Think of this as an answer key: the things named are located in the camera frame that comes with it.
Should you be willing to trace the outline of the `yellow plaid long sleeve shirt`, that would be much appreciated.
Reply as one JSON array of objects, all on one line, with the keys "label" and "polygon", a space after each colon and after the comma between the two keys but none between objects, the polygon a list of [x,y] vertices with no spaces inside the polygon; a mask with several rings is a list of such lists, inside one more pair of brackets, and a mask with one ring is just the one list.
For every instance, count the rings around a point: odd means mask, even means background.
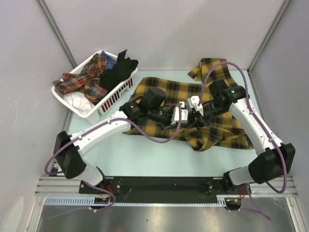
[{"label": "yellow plaid long sleeve shirt", "polygon": [[[209,86],[213,81],[223,79],[228,87],[237,86],[225,64],[225,59],[222,58],[203,58],[188,73],[188,76],[195,80],[194,84],[158,77],[144,77],[138,83],[130,99],[134,100],[143,96],[148,90],[157,87],[166,93],[167,106],[177,105],[180,101],[184,102],[192,96],[202,96],[202,101],[208,102],[213,98],[208,87],[202,86],[204,82]],[[205,151],[213,146],[236,149],[253,148],[242,126],[229,112],[210,120],[207,127],[179,129],[174,139],[186,141],[195,151]]]}]

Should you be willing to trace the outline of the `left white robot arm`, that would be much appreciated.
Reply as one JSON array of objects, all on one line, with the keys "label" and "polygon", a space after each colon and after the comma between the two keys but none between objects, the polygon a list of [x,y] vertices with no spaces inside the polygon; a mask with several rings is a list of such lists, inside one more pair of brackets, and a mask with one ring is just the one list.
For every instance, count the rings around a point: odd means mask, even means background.
[{"label": "left white robot arm", "polygon": [[145,135],[140,125],[152,120],[163,127],[172,127],[179,130],[182,123],[188,121],[188,110],[185,102],[168,110],[164,109],[163,102],[166,94],[159,88],[153,88],[141,97],[123,104],[118,111],[90,128],[75,134],[62,131],[56,136],[54,158],[66,179],[78,178],[87,182],[96,193],[102,193],[107,182],[100,168],[84,160],[85,155],[103,140],[132,128],[136,128]]}]

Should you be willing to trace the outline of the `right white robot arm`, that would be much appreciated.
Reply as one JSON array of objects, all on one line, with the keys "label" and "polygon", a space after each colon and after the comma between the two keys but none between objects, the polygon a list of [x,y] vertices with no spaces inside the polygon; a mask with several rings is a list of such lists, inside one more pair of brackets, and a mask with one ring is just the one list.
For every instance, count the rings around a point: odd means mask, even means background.
[{"label": "right white robot arm", "polygon": [[291,143],[284,143],[269,128],[255,111],[244,87],[228,87],[224,80],[216,80],[210,84],[209,90],[214,99],[205,104],[201,103],[199,96],[187,99],[187,108],[190,110],[189,125],[206,125],[209,120],[229,112],[241,124],[257,155],[247,166],[224,173],[224,191],[234,194],[241,185],[249,183],[266,183],[270,186],[271,180],[282,176],[282,188],[272,189],[276,193],[284,193],[287,175],[295,156],[295,147]]}]

